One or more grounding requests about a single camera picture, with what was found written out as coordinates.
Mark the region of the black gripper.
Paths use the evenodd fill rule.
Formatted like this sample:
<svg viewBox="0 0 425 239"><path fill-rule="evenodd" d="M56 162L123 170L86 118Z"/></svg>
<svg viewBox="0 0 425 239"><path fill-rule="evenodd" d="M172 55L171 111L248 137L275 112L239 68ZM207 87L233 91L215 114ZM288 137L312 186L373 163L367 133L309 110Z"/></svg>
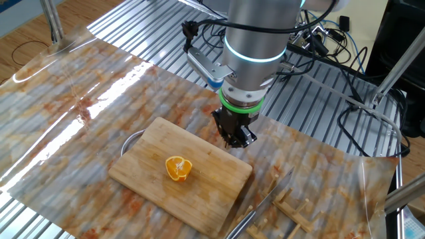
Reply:
<svg viewBox="0 0 425 239"><path fill-rule="evenodd" d="M254 113L236 113L224 106L212 112L217 129L223 133L226 146L245 148L247 142L255 142L257 137L250 131L249 125L259 117L259 111Z"/></svg>

